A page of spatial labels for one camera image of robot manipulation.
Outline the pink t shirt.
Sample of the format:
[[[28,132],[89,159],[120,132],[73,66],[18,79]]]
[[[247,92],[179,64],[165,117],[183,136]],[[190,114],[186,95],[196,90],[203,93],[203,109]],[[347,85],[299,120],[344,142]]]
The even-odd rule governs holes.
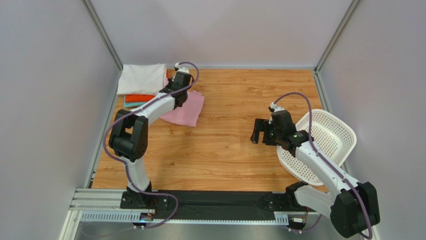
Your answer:
[[[160,119],[179,126],[195,128],[204,107],[205,96],[193,90],[187,93],[187,100],[182,107],[165,113]]]

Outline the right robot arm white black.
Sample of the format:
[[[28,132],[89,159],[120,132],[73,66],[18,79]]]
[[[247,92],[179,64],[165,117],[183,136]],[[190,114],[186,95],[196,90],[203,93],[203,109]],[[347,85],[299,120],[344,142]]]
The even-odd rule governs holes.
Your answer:
[[[342,169],[357,143],[355,132],[333,114],[314,109],[297,123],[282,107],[254,121],[254,144],[276,147],[280,164],[297,183],[285,190],[291,203],[328,218],[344,238],[369,231],[381,221],[378,194]]]

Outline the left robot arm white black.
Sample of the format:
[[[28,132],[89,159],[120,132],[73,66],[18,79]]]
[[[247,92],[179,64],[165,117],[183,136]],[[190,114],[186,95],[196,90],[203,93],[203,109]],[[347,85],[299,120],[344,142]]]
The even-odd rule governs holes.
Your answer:
[[[182,107],[193,83],[189,70],[179,69],[152,100],[133,110],[121,109],[116,113],[108,145],[114,152],[113,156],[123,163],[127,177],[120,208],[148,209],[154,205],[157,195],[152,193],[144,163],[149,127],[166,113]]]

